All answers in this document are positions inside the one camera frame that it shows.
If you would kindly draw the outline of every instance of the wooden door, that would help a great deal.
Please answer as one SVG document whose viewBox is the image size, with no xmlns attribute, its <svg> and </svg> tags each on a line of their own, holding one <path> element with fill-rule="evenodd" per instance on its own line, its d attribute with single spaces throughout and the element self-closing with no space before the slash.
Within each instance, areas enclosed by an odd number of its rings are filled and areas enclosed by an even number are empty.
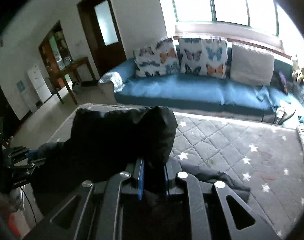
<svg viewBox="0 0 304 240">
<path fill-rule="evenodd" d="M 111 0 L 82 0 L 79 15 L 100 76 L 126 60 Z"/>
<path fill-rule="evenodd" d="M 8 103 L 0 85 L 0 117 L 4 117 L 3 133 L 6 139 L 14 135 L 19 128 L 20 120 Z"/>
</svg>

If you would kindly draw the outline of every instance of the wooden cabinet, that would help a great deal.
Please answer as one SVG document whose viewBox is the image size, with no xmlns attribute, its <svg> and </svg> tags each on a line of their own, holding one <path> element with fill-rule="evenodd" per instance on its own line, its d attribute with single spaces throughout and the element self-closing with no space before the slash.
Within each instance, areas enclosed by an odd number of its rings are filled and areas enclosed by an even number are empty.
<svg viewBox="0 0 304 240">
<path fill-rule="evenodd" d="M 38 49 L 54 89 L 65 87 L 63 79 L 55 78 L 60 69 L 65 67 L 64 59 L 72 60 L 60 22 L 46 35 Z"/>
</svg>

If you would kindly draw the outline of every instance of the shelf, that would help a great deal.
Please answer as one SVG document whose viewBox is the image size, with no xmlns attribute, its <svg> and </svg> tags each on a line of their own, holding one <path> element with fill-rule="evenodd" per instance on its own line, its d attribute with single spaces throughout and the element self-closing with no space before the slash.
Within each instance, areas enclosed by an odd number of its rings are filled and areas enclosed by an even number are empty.
<svg viewBox="0 0 304 240">
<path fill-rule="evenodd" d="M 60 40 L 62 40 L 62 39 L 65 39 L 65 37 L 60 37 L 60 38 L 54 37 L 54 38 L 55 38 L 56 41 L 60 41 Z"/>
</svg>

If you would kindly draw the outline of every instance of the window sill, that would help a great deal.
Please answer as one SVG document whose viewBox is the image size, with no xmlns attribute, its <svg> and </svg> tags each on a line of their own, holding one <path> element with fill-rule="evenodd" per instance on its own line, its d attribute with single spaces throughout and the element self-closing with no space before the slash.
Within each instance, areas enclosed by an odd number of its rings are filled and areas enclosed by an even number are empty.
<svg viewBox="0 0 304 240">
<path fill-rule="evenodd" d="M 249 46 L 269 50 L 275 54 L 291 59 L 283 49 L 282 40 L 276 36 L 260 33 L 254 29 L 245 28 L 229 23 L 200 23 L 200 22 L 177 22 L 173 38 L 180 37 L 220 36 L 229 42 L 239 42 Z"/>
</svg>

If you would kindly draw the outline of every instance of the red object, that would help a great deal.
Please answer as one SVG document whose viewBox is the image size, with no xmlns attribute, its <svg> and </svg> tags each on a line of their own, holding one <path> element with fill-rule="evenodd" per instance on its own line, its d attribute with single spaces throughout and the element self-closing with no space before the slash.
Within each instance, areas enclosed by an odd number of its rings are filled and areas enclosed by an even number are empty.
<svg viewBox="0 0 304 240">
<path fill-rule="evenodd" d="M 17 236 L 19 238 L 21 237 L 21 234 L 15 225 L 15 216 L 13 214 L 10 214 L 10 216 L 8 218 L 8 226 L 11 229 L 11 231 L 14 233 L 15 236 Z"/>
</svg>

